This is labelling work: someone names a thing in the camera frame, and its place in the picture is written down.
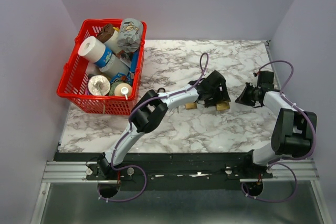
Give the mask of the cream squeeze bottle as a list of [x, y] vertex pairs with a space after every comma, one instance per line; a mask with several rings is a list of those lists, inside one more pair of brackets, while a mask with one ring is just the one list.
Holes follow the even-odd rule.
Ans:
[[114, 95], [124, 97], [126, 100], [132, 94], [132, 87], [127, 83], [120, 83], [114, 89]]

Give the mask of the white toilet paper roll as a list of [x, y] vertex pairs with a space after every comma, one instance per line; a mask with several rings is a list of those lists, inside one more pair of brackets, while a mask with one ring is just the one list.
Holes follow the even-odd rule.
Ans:
[[101, 59], [105, 52], [106, 46], [95, 36], [86, 38], [78, 49], [78, 55], [88, 61], [95, 63]]

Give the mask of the brown chocolate wrapped item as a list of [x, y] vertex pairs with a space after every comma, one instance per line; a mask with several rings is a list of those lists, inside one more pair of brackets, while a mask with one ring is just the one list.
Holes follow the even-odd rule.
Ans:
[[100, 32], [97, 34], [97, 39], [102, 43], [108, 41], [114, 34], [115, 29], [111, 23], [108, 23], [102, 27]]

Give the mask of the metal table frame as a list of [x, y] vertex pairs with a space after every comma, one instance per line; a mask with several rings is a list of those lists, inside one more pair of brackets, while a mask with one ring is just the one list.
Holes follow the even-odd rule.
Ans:
[[125, 191], [87, 180], [100, 153], [48, 162], [32, 223], [332, 223], [313, 160], [265, 166], [272, 178], [239, 190]]

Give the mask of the silver foil wrapped roll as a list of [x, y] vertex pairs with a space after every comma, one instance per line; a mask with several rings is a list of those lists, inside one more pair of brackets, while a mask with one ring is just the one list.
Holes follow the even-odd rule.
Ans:
[[92, 76], [88, 81], [88, 90], [95, 96], [107, 95], [110, 87], [110, 81], [103, 75]]

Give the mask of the white blue labelled bottle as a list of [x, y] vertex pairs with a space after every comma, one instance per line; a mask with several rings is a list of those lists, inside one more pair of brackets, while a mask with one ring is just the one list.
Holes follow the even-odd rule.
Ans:
[[118, 73], [124, 75], [129, 73], [129, 67], [118, 59], [108, 47], [105, 48], [101, 58], [94, 64], [99, 68], [100, 72], [108, 75], [110, 78], [115, 77]]

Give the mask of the black mounting rail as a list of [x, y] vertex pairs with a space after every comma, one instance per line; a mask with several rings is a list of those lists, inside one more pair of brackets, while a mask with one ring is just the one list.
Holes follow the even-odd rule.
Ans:
[[128, 153], [111, 176], [105, 177], [95, 160], [86, 178], [125, 191], [239, 190], [242, 179], [260, 182], [272, 174], [253, 164], [251, 153]]

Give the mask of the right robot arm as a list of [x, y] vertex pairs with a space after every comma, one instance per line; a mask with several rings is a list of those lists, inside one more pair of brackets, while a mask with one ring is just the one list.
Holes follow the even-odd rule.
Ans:
[[266, 166], [281, 159], [302, 160], [309, 157], [316, 143], [317, 115], [304, 111], [275, 89], [274, 73], [254, 73], [257, 84], [247, 82], [236, 103], [253, 108], [267, 107], [277, 117], [270, 143], [252, 151], [252, 158], [241, 165], [249, 178]]

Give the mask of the brass padlock with keys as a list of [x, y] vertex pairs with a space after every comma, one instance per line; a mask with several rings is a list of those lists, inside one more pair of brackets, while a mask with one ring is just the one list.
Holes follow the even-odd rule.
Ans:
[[185, 104], [185, 108], [186, 108], [187, 110], [197, 109], [197, 102], [186, 103], [186, 104]]

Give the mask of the red plastic basket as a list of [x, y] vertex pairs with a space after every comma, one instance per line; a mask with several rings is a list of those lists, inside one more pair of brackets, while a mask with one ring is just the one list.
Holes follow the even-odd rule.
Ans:
[[89, 61], [78, 55], [81, 43], [89, 36], [96, 36], [104, 25], [111, 23], [120, 27], [121, 19], [86, 19], [75, 38], [75, 45], [64, 70], [57, 88], [57, 95], [66, 98], [86, 113], [129, 115], [138, 102], [139, 87], [144, 62], [144, 45], [147, 30], [146, 22], [143, 24], [139, 57], [135, 69], [132, 94], [128, 99], [116, 96], [94, 96], [87, 95], [87, 84], [89, 81], [86, 73]]

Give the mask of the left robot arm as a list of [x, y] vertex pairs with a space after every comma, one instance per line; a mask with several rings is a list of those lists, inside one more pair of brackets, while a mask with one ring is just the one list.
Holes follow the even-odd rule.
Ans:
[[132, 109], [129, 125], [120, 138], [97, 159], [98, 173], [104, 179], [116, 175], [127, 152], [144, 134], [154, 131], [162, 122], [167, 111], [188, 103], [204, 101], [204, 106], [216, 106], [230, 102], [225, 77], [214, 70], [208, 77], [190, 81], [186, 86], [171, 92], [149, 90]]

